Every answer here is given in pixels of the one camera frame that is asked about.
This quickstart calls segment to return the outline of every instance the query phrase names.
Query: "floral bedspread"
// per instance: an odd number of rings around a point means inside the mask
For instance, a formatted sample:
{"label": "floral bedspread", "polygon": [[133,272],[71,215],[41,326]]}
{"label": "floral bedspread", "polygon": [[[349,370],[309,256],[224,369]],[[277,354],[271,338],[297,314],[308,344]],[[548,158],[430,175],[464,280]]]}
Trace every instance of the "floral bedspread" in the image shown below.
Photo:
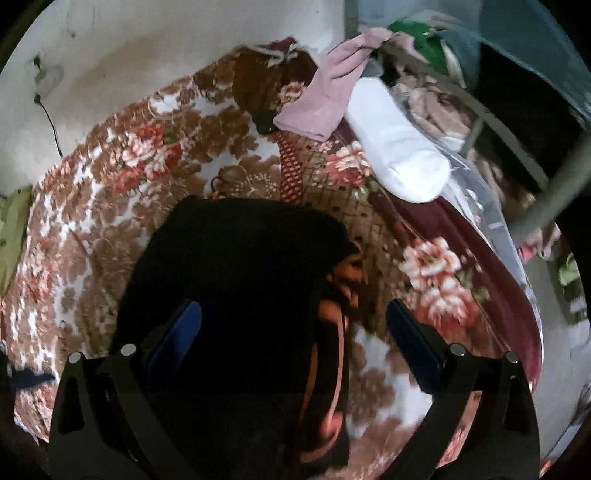
{"label": "floral bedspread", "polygon": [[[537,332],[527,298],[461,215],[442,200],[413,212],[385,194],[345,124],[323,144],[257,133],[253,118],[297,99],[314,70],[291,39],[239,48],[111,116],[35,186],[27,241],[0,310],[17,368],[59,379],[69,353],[105,355],[137,259],[173,206],[193,194],[301,203],[336,217],[363,249],[369,285],[352,319],[351,456],[327,478],[376,478],[431,404],[385,327],[394,298],[476,354],[498,356],[510,345],[536,382],[535,339],[521,339],[528,325]],[[429,215],[438,220],[425,222]],[[43,439],[56,391],[17,398],[17,417]],[[457,456],[477,405],[475,395],[445,462]]]}

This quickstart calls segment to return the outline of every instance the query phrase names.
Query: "gray floor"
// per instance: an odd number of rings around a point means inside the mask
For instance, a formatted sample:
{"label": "gray floor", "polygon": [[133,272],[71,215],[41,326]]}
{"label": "gray floor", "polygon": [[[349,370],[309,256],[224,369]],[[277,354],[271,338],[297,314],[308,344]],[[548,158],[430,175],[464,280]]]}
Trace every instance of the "gray floor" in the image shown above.
{"label": "gray floor", "polygon": [[586,345],[589,322],[573,324],[555,262],[536,258],[525,269],[540,304],[544,332],[544,365],[534,403],[545,457],[568,428],[582,386],[591,375],[591,345]]}

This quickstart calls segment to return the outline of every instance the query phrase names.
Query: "pink object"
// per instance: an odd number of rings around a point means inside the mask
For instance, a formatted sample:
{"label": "pink object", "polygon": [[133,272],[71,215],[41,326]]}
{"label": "pink object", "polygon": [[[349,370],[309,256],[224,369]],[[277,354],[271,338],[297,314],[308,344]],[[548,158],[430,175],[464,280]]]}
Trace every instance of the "pink object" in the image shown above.
{"label": "pink object", "polygon": [[275,117],[276,126],[313,140],[328,140],[345,115],[369,55],[391,37],[392,32],[386,28],[370,28],[336,47],[326,56],[302,96],[285,105]]}

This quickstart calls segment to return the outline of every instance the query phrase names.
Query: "green object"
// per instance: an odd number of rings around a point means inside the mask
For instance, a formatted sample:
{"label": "green object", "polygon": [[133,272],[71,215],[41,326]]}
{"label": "green object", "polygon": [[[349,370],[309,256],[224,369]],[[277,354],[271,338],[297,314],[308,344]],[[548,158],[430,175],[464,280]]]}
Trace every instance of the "green object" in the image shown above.
{"label": "green object", "polygon": [[558,281],[563,287],[565,287],[578,278],[580,278],[579,267],[574,260],[574,255],[571,253],[566,258],[564,265],[558,269]]}
{"label": "green object", "polygon": [[419,22],[404,22],[398,20],[388,26],[393,32],[403,32],[414,38],[414,48],[422,54],[429,65],[439,73],[448,75],[447,61],[441,46],[441,39],[434,35],[434,30],[429,25]]}
{"label": "green object", "polygon": [[4,222],[0,233],[1,295],[8,291],[21,256],[22,239],[27,231],[31,207],[31,191],[32,187],[26,187],[0,200],[0,219]]}

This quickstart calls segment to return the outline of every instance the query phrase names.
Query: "transparent plastic sheet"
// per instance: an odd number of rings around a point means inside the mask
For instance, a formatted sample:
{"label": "transparent plastic sheet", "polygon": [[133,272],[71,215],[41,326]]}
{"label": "transparent plastic sheet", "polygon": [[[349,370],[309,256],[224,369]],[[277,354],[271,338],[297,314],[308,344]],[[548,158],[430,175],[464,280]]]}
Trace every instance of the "transparent plastic sheet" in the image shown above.
{"label": "transparent plastic sheet", "polygon": [[347,0],[359,22],[400,18],[466,31],[537,74],[591,122],[591,73],[558,22],[537,0]]}

